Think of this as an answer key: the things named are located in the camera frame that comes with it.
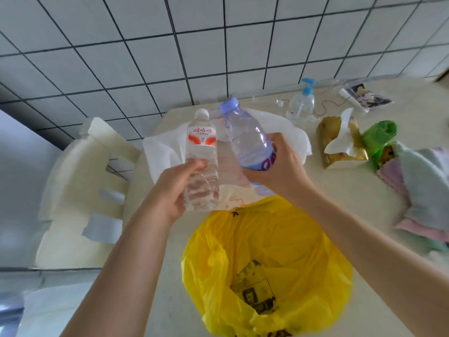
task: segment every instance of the white bag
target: white bag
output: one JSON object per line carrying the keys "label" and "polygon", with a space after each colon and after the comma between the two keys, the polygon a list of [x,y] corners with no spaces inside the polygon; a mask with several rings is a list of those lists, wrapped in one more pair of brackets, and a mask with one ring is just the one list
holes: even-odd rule
{"label": "white bag", "polygon": [[[304,164],[311,155],[307,134],[295,127],[288,119],[268,112],[245,109],[256,118],[266,133],[282,132],[287,142],[295,150]],[[220,203],[217,210],[231,210],[257,202],[264,196],[257,195],[251,183],[243,175],[226,137],[224,119],[213,119],[217,130],[218,180],[220,183]],[[174,130],[143,140],[143,149],[148,160],[149,173],[154,183],[162,171],[185,162],[187,128],[184,123]]]}

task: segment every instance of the gold tissue box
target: gold tissue box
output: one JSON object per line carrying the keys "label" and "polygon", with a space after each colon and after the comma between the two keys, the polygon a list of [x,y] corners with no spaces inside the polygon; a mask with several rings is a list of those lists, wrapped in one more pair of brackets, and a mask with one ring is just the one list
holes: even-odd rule
{"label": "gold tissue box", "polygon": [[318,142],[320,145],[321,157],[325,169],[352,168],[368,161],[368,154],[363,145],[362,136],[355,119],[351,116],[348,128],[351,131],[352,141],[356,157],[347,153],[326,154],[324,149],[335,138],[340,131],[341,118],[339,116],[325,117],[317,127]]}

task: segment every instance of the plastic water bottle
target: plastic water bottle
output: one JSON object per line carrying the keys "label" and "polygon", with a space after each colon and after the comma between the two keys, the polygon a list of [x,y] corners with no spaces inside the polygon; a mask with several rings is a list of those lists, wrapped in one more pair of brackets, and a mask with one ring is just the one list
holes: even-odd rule
{"label": "plastic water bottle", "polygon": [[315,84],[315,79],[303,78],[303,81],[309,85],[302,93],[295,94],[286,113],[286,118],[293,124],[305,124],[317,120],[313,114],[313,108],[315,107],[313,84]]}
{"label": "plastic water bottle", "polygon": [[209,211],[218,205],[217,136],[209,112],[199,109],[187,130],[185,158],[207,159],[207,168],[193,173],[184,190],[187,210]]}
{"label": "plastic water bottle", "polygon": [[[235,97],[224,101],[220,109],[225,118],[226,134],[238,163],[243,168],[253,170],[270,169],[276,159],[276,152],[257,119],[242,110]],[[253,185],[259,195],[274,195],[274,192],[260,183]]]}

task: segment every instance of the purple bottle label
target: purple bottle label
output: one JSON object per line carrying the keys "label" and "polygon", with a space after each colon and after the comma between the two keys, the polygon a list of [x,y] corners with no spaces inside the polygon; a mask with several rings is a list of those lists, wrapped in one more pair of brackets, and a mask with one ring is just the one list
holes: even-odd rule
{"label": "purple bottle label", "polygon": [[[270,155],[270,157],[268,157],[265,161],[258,163],[258,164],[254,164],[254,165],[250,165],[250,166],[244,166],[244,168],[247,169],[252,169],[252,170],[258,170],[258,171],[267,171],[268,169],[271,168],[271,166],[273,165],[274,161],[276,160],[276,152],[273,150],[272,154]],[[258,182],[251,182],[253,185],[255,186],[260,186],[261,184]]]}

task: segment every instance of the pink towel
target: pink towel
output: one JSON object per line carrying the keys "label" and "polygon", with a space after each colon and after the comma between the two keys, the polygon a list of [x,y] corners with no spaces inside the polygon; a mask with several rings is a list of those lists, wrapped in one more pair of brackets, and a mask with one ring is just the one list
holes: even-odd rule
{"label": "pink towel", "polygon": [[[397,193],[403,195],[407,200],[408,206],[410,206],[409,191],[404,183],[404,178],[402,177],[401,162],[399,158],[396,157],[388,161],[377,171],[377,175]],[[449,232],[425,227],[408,218],[404,218],[401,222],[396,224],[395,228],[418,234],[426,238],[431,238],[433,240],[449,242]]]}

